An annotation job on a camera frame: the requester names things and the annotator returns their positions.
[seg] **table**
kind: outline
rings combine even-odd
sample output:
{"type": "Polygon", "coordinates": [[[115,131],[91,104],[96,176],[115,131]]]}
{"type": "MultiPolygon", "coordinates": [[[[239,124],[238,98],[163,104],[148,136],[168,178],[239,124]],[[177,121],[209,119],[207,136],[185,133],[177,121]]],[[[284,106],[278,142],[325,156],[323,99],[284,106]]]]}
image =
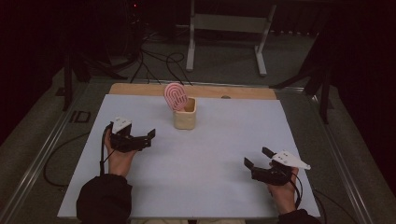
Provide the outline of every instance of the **table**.
{"type": "MultiPolygon", "coordinates": [[[[185,88],[198,102],[197,123],[191,131],[173,127],[172,111],[163,99],[164,85],[115,84],[111,88],[92,127],[58,217],[76,217],[80,188],[99,175],[103,129],[120,113],[133,120],[132,135],[146,135],[152,128],[157,130],[152,146],[135,155],[127,176],[134,186],[131,217],[277,217],[264,184],[252,180],[243,164],[247,157],[256,165],[268,168],[269,159],[261,154],[263,144],[274,152],[286,148],[298,156],[274,92],[238,87],[185,88]],[[222,96],[232,99],[220,99],[222,96]],[[241,108],[248,108],[248,116],[241,116],[246,111],[241,108]]],[[[306,173],[301,171],[299,177],[304,186],[301,207],[318,217],[306,173]]]]}
{"type": "Polygon", "coordinates": [[[195,1],[191,0],[190,44],[189,51],[187,53],[186,70],[193,70],[195,54],[195,29],[236,31],[262,34],[262,40],[259,46],[255,47],[255,55],[257,65],[259,67],[260,76],[266,76],[267,70],[265,68],[264,58],[262,57],[262,49],[270,31],[271,22],[274,17],[275,10],[276,5],[271,5],[271,9],[266,18],[208,15],[195,13],[195,1]]]}

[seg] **black sleeve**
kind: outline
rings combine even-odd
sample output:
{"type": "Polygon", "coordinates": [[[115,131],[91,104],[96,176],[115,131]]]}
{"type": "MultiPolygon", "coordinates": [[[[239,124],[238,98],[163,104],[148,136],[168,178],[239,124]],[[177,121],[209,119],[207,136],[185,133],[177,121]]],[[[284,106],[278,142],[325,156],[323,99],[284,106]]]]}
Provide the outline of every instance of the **black sleeve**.
{"type": "Polygon", "coordinates": [[[77,217],[84,224],[125,224],[131,215],[131,190],[120,175],[101,175],[87,182],[78,195],[77,217]]]}
{"type": "Polygon", "coordinates": [[[320,224],[315,217],[309,216],[304,209],[299,209],[279,216],[278,224],[320,224]]]}

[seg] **wooden pen holder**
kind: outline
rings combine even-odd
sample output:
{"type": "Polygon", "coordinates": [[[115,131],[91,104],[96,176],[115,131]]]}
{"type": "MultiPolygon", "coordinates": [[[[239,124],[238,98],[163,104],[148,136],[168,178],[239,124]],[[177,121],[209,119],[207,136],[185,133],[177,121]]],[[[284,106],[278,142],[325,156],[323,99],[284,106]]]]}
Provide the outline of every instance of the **wooden pen holder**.
{"type": "Polygon", "coordinates": [[[191,130],[195,128],[197,101],[189,97],[184,111],[174,111],[174,126],[177,129],[191,130]]]}

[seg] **white tabletop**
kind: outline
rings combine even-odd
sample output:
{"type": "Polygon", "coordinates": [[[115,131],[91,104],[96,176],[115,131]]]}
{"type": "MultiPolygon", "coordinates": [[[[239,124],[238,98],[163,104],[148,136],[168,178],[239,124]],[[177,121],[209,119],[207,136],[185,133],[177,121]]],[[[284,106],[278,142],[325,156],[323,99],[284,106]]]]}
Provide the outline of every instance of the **white tabletop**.
{"type": "MultiPolygon", "coordinates": [[[[262,147],[299,157],[282,105],[277,100],[197,99],[193,130],[173,127],[161,96],[107,95],[81,154],[58,217],[76,217],[81,187],[99,175],[101,138],[116,116],[132,120],[133,136],[156,129],[152,146],[138,152],[128,183],[133,218],[266,218],[277,211],[265,185],[250,178],[247,157],[269,168],[262,147]]],[[[300,170],[300,205],[319,217],[306,173],[300,170]]]]}

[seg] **pink striped fan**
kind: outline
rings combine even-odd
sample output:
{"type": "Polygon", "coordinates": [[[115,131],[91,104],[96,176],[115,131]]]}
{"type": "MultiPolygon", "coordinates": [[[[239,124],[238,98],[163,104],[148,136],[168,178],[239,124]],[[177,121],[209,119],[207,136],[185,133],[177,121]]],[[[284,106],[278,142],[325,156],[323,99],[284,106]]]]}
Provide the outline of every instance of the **pink striped fan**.
{"type": "Polygon", "coordinates": [[[170,83],[165,87],[163,96],[165,97],[166,103],[168,103],[169,107],[176,111],[184,110],[184,106],[186,106],[189,101],[183,85],[176,82],[170,83]]]}

